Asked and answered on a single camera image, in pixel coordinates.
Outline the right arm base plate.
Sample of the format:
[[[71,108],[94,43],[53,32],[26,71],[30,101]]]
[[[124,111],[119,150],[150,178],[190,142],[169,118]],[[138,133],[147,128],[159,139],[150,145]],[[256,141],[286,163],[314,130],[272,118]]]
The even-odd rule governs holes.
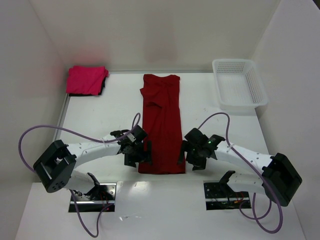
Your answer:
[[[227,185],[218,181],[205,181],[203,188],[207,211],[252,208],[248,192],[234,192]]]

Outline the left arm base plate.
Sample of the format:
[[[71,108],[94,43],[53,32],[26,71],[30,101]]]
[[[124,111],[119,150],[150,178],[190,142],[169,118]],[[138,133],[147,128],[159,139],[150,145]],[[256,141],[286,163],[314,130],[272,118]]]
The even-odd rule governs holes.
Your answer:
[[[76,213],[75,203],[77,204],[80,213],[98,213],[105,207],[107,207],[105,212],[114,212],[116,190],[117,184],[112,182],[101,183],[100,190],[95,196],[85,195],[78,191],[74,191],[75,201],[72,197],[70,198],[68,212]]]

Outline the dark red t-shirt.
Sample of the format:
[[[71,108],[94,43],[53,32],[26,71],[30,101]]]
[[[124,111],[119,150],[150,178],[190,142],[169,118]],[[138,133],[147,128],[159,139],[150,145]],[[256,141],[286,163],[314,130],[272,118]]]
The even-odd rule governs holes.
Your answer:
[[[184,174],[186,160],[178,163],[183,142],[180,115],[180,77],[145,74],[143,88],[142,128],[151,142],[152,164],[140,163],[141,174]]]

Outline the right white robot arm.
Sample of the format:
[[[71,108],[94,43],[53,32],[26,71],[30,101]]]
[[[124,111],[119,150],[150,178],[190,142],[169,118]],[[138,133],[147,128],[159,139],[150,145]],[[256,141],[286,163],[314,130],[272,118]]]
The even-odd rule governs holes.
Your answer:
[[[247,174],[228,170],[220,179],[233,192],[251,192],[266,195],[272,202],[286,207],[302,183],[302,177],[288,157],[261,154],[244,147],[228,143],[219,135],[207,137],[193,128],[183,140],[178,164],[186,160],[194,171],[205,170],[208,159],[235,165]]]

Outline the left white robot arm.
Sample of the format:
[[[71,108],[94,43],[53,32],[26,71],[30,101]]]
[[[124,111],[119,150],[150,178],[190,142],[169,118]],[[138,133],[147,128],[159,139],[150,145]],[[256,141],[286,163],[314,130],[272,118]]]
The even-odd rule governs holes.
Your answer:
[[[152,142],[139,126],[115,130],[98,141],[66,144],[56,140],[33,164],[33,169],[48,193],[69,189],[90,200],[98,200],[106,191],[104,185],[90,172],[82,173],[77,167],[108,156],[124,155],[124,165],[152,164]]]

